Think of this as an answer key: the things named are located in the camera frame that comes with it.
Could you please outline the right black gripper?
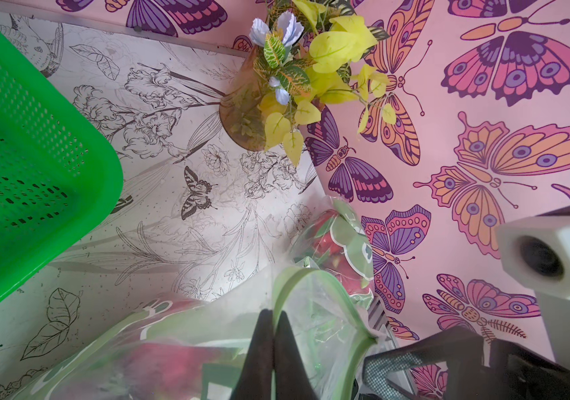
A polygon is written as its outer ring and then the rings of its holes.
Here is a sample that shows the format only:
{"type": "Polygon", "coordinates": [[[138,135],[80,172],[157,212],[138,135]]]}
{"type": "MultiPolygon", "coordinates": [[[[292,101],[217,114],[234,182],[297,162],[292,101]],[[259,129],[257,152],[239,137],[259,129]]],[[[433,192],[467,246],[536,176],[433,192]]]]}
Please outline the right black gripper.
{"type": "Polygon", "coordinates": [[[516,343],[495,340],[483,365],[483,338],[466,328],[441,331],[412,345],[364,359],[363,383],[382,399],[413,399],[390,373],[446,363],[446,399],[570,399],[570,370],[516,343]]]}

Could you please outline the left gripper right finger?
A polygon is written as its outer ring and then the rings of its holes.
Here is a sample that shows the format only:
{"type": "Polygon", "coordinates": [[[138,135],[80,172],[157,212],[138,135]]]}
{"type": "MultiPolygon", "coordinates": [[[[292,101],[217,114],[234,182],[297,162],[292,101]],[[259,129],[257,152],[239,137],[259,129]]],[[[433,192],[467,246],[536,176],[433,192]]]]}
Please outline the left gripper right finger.
{"type": "Polygon", "coordinates": [[[274,336],[273,362],[277,400],[316,400],[298,350],[288,315],[278,318],[274,336]]]}

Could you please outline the clear green zip-top bag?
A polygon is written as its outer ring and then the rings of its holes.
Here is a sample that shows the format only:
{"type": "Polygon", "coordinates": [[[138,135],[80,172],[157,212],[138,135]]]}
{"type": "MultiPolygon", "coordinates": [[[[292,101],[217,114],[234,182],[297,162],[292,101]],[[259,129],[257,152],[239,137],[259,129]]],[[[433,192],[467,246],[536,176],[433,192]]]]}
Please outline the clear green zip-top bag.
{"type": "Polygon", "coordinates": [[[263,268],[211,302],[163,294],[20,389],[19,399],[134,399],[121,363],[143,343],[222,348],[202,368],[201,394],[227,399],[240,377],[262,310],[288,315],[299,353],[320,399],[348,399],[368,349],[379,339],[366,313],[328,272],[295,264],[263,268]]]}

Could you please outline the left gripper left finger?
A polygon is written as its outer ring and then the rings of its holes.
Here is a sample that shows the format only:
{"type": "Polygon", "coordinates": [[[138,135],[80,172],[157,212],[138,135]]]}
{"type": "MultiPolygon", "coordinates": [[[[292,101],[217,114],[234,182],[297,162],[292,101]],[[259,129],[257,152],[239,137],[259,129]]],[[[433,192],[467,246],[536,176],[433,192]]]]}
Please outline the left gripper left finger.
{"type": "Polygon", "coordinates": [[[267,400],[271,398],[274,366],[273,311],[259,314],[240,378],[232,391],[231,400],[267,400]]]}

